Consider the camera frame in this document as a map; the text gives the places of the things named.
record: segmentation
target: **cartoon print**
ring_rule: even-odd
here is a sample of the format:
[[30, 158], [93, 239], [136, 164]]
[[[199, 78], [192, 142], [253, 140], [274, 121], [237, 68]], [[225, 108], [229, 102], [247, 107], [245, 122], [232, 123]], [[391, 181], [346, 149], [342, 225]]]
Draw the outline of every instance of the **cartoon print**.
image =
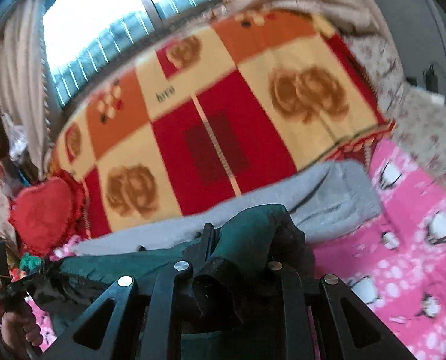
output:
[[411, 321], [403, 315], [392, 316], [388, 318], [388, 320], [393, 323], [398, 323], [399, 325], [406, 325], [408, 322]]
[[378, 290], [371, 276], [364, 276], [356, 283], [349, 283], [348, 285], [354, 294], [358, 296], [366, 305], [374, 303], [380, 299], [378, 296]]
[[391, 231], [381, 233], [381, 243], [388, 250], [395, 250], [400, 246], [400, 240]]
[[46, 345], [51, 345], [49, 339], [51, 338], [51, 332], [44, 332], [44, 343]]
[[426, 225], [426, 240], [430, 245], [446, 243], [446, 214], [437, 212]]
[[401, 170], [393, 162], [388, 161], [380, 174], [380, 188], [382, 190], [392, 188], [401, 176]]
[[425, 293], [421, 302], [421, 311], [416, 317], [425, 315], [428, 318], [436, 318], [441, 311], [441, 304], [434, 296]]
[[377, 244], [371, 244], [369, 247], [367, 247], [365, 244], [359, 243], [352, 246], [352, 249], [354, 250], [353, 257], [360, 258], [364, 256], [368, 256], [369, 254], [373, 253], [378, 248]]

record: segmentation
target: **curtain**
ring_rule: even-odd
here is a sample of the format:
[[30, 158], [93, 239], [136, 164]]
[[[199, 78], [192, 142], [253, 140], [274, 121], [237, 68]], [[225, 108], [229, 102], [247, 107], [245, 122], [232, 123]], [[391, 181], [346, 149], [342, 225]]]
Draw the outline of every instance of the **curtain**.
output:
[[40, 177], [49, 142], [44, 117], [44, 11], [44, 0], [23, 1], [0, 36], [0, 106], [16, 125], [24, 127], [29, 156]]

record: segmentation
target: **green fabric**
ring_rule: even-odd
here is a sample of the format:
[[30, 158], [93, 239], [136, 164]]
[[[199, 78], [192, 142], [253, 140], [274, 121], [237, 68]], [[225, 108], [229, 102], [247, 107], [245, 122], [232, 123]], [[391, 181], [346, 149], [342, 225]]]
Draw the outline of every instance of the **green fabric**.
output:
[[184, 250], [191, 244], [199, 242], [183, 242], [171, 249], [148, 250], [111, 256], [70, 257], [61, 264], [60, 271], [112, 284], [121, 276], [141, 278], [154, 273], [171, 261], [183, 257]]
[[[220, 240], [211, 257], [234, 263], [245, 278], [255, 278], [265, 269], [269, 247], [277, 227], [289, 214], [280, 204], [267, 204], [241, 211], [220, 231]], [[121, 276], [141, 278], [169, 262], [183, 257], [184, 250], [199, 240], [184, 242], [171, 249], [109, 255], [71, 257], [60, 271], [111, 284]]]
[[[288, 212], [279, 204], [244, 210], [221, 228], [220, 240], [211, 257], [227, 259], [238, 266], [245, 278], [254, 279], [265, 269], [276, 229], [288, 219]], [[197, 242], [199, 239], [165, 250], [67, 258], [60, 271], [106, 284], [124, 275], [141, 278], [154, 274], [166, 263], [178, 261], [184, 250]], [[51, 315], [51, 321], [56, 336], [71, 323], [61, 315]], [[277, 335], [277, 327], [272, 322], [267, 318], [227, 331], [184, 334], [181, 360], [272, 360]]]
[[20, 271], [25, 271], [27, 273], [36, 269], [40, 265], [41, 265], [41, 259], [39, 257], [30, 255], [28, 252], [23, 254], [21, 260], [19, 261]]
[[222, 257], [240, 268], [243, 277], [254, 279], [266, 267], [276, 229], [288, 215], [280, 204], [241, 211], [221, 228], [220, 241], [211, 257]]

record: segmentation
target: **heart-shaped pillow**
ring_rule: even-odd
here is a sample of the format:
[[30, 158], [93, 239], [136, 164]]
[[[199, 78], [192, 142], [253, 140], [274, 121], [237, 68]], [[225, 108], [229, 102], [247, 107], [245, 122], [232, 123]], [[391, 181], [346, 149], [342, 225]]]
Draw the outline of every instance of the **heart-shaped pillow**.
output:
[[13, 202], [9, 222], [31, 254], [45, 256], [75, 233], [84, 203], [78, 186], [69, 174], [53, 176]]

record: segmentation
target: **bedsheet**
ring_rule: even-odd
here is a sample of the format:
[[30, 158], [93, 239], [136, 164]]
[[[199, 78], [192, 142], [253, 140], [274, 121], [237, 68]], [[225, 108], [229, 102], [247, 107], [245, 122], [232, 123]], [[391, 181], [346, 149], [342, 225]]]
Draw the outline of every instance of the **bedsheet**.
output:
[[101, 256], [139, 250], [169, 249], [195, 238], [206, 223], [223, 226], [239, 212], [264, 204], [286, 207], [306, 242], [322, 242], [354, 231], [381, 213], [380, 200], [361, 164], [318, 163], [267, 187], [226, 200], [197, 215], [148, 223], [79, 243], [79, 255]]
[[400, 89], [406, 82], [395, 47], [379, 35], [344, 35], [343, 40], [365, 68], [378, 96], [378, 107], [387, 113], [392, 104], [401, 101], [404, 92]]
[[388, 112], [397, 120], [392, 140], [446, 189], [446, 105], [409, 84], [402, 92]]
[[53, 168], [84, 183], [93, 238], [198, 214], [389, 133], [362, 72], [319, 15], [230, 16], [95, 91], [56, 141]]
[[370, 165], [383, 214], [315, 247], [320, 275], [334, 273], [418, 360], [446, 356], [446, 192], [393, 142]]

